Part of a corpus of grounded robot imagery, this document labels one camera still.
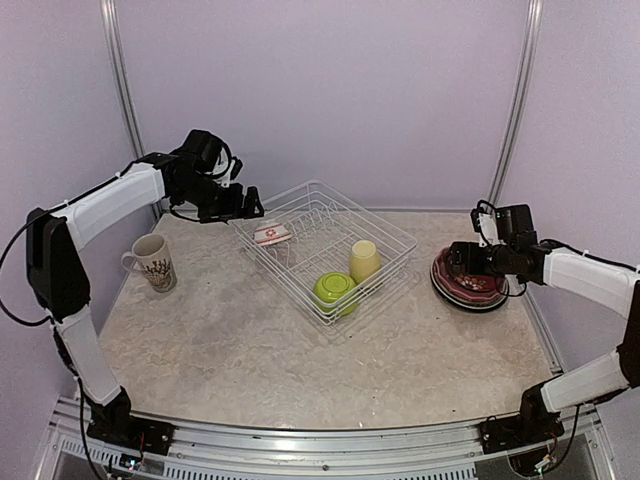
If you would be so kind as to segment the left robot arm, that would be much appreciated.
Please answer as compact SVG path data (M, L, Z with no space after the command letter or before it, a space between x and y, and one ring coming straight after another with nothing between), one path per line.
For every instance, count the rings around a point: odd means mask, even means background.
M200 224L260 218L264 208L255 187L243 187L230 162L220 173L218 155L198 162L187 153L151 153L78 198L33 210L27 220L26 270L36 300L49 315L61 357L91 408L91 420L121 445L133 443L140 424L116 379L92 318L88 250L117 224L161 200L190 203Z

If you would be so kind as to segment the dark brown plate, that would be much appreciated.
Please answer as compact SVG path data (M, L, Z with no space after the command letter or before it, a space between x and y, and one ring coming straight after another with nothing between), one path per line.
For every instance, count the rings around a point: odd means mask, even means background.
M469 274L463 267L452 266L449 259L449 249L442 249L432 265L431 277L450 297L463 303L492 303L508 292L505 279Z

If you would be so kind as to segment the black striped rim plate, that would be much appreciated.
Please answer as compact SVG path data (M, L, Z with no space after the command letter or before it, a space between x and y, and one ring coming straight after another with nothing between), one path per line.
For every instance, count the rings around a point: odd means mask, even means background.
M436 289L435 289L435 288L434 288L434 290L435 290L435 292L439 295L439 297L440 297L443 301L445 301L447 304L449 304L449 305L451 305L451 306L453 306L453 307L455 307L455 308L457 308L457 309L459 309L459 310L462 310L462 311L471 312L471 313L477 313L477 314L482 314L482 313L488 313L488 312L491 312L491 311L497 310L498 308L500 308L502 305L504 305L504 304L506 303L506 301L507 301L507 294L509 293L509 285L508 285L508 292L504 294L504 295L505 295L505 297L506 297L506 299L505 299L505 300L500 301L500 302L499 302L499 303L497 303L497 304L489 305L488 307L486 307L486 306L471 307L471 306L466 306L466 305L462 305L462 304L451 303L451 302L450 302L450 301L448 301L447 299L443 298L443 297L442 297L442 296L441 296L441 295L436 291Z

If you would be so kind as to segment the pink polka dot plate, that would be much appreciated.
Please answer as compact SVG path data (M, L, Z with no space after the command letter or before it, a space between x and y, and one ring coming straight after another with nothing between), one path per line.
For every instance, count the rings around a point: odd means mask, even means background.
M496 283L492 277L468 277L462 280L436 270L430 272L436 291L451 303L471 307L497 304L505 300L505 283Z

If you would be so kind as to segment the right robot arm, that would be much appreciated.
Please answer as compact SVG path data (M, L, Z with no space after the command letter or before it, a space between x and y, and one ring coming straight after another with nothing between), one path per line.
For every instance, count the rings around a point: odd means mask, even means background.
M547 240L455 242L431 270L439 293L467 310L502 302L510 277L539 289L536 301L566 362L563 374L522 393L511 423L518 442L560 432L559 414L569 407L606 402L638 388L637 268Z

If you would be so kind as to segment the white floral mug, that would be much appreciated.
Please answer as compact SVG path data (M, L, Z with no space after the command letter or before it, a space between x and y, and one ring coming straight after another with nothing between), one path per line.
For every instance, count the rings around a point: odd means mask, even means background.
M177 277L166 239L151 233L137 239L121 256L122 267L131 274L143 277L158 293L171 291Z

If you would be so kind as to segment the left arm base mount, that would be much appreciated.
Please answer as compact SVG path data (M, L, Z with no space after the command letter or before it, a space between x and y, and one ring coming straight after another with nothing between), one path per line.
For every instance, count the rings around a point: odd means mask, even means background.
M175 426L164 421L127 416L124 419L109 422L92 419L87 435L105 443L167 456L173 441Z

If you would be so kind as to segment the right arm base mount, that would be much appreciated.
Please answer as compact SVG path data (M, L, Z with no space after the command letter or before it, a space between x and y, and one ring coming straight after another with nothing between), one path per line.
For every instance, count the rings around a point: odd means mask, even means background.
M565 429L558 414L533 422L516 414L490 416L478 425L478 432L483 453L492 454L557 439Z

